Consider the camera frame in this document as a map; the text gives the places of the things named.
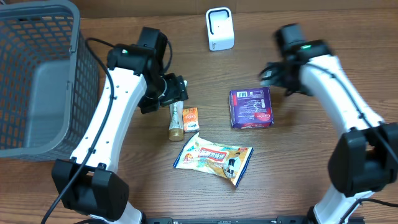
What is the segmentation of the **red purple snack pack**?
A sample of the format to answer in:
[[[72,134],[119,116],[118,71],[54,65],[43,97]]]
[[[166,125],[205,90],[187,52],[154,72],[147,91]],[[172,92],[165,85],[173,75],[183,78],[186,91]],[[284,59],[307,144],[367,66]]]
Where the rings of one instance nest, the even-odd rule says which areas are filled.
[[[229,110],[233,129],[268,128],[274,124],[269,87],[231,90]]]

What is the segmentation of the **white gold cosmetic tube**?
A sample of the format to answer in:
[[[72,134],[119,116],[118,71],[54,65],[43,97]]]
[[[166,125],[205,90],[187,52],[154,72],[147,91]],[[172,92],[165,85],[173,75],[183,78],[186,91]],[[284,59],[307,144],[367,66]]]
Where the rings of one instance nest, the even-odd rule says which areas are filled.
[[[182,141],[184,139],[183,128],[183,101],[177,101],[169,105],[170,125],[169,139],[171,141]]]

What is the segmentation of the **small orange white packet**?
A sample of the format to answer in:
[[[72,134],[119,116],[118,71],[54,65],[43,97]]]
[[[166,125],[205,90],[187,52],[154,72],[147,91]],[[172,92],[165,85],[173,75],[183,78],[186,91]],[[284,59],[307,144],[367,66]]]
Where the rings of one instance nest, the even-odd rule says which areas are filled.
[[[183,109],[183,128],[186,133],[194,133],[200,130],[198,108]]]

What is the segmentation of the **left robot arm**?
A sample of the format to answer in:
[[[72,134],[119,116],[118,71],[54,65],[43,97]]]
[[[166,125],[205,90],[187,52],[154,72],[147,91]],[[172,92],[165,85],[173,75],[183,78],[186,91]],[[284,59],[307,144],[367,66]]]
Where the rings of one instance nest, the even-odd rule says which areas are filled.
[[[121,146],[137,108],[147,114],[187,100],[183,77],[167,73],[165,50],[171,47],[160,30],[143,27],[136,44],[111,45],[107,62],[99,61],[106,79],[95,113],[69,160],[57,159],[52,178],[58,203],[88,223],[146,223],[145,214],[129,202],[129,186],[118,175]]]

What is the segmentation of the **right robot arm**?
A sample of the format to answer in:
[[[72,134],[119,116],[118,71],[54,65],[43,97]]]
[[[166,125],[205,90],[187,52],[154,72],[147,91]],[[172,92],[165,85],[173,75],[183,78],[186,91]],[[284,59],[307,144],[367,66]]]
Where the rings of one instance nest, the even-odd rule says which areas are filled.
[[[348,223],[397,180],[397,123],[386,123],[363,100],[324,40],[306,40],[299,24],[282,26],[274,39],[282,60],[259,73],[262,84],[316,97],[339,136],[328,161],[331,185],[302,223]]]

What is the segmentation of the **yellow white snack bag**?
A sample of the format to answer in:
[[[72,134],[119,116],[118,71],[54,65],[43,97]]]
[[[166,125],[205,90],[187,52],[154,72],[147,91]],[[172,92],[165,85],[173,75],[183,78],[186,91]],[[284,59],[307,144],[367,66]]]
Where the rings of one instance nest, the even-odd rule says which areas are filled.
[[[183,146],[173,167],[191,169],[228,179],[237,187],[253,153],[252,147],[207,141],[195,133]]]

